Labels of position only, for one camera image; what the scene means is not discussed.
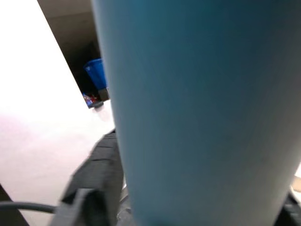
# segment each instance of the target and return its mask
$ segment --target blue pipe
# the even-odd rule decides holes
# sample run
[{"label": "blue pipe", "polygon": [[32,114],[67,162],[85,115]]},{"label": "blue pipe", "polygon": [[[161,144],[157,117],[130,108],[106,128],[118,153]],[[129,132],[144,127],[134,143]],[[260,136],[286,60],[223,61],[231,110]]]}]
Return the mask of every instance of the blue pipe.
[{"label": "blue pipe", "polygon": [[272,226],[301,158],[301,3],[93,7],[137,224]]}]

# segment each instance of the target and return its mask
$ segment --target blue bin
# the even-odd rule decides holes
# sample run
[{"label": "blue bin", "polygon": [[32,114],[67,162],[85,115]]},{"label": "blue bin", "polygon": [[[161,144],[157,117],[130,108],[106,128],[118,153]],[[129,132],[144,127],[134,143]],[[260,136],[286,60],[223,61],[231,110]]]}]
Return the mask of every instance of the blue bin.
[{"label": "blue bin", "polygon": [[95,59],[90,60],[84,65],[84,69],[90,76],[92,82],[96,86],[97,90],[107,88],[107,82],[103,71],[103,60]]}]

